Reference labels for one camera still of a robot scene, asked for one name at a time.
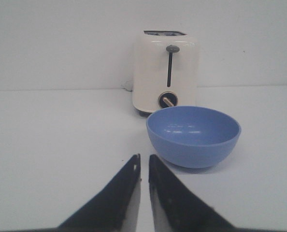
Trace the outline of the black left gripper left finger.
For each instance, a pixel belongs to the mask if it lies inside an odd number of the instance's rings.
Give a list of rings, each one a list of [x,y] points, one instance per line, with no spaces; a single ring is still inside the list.
[[[135,230],[141,199],[141,157],[133,155],[59,230]]]

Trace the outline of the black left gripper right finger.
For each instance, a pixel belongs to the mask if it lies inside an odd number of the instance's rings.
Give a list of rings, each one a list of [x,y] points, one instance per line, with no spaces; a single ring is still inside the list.
[[[155,229],[234,229],[193,194],[161,161],[149,157],[149,190]]]

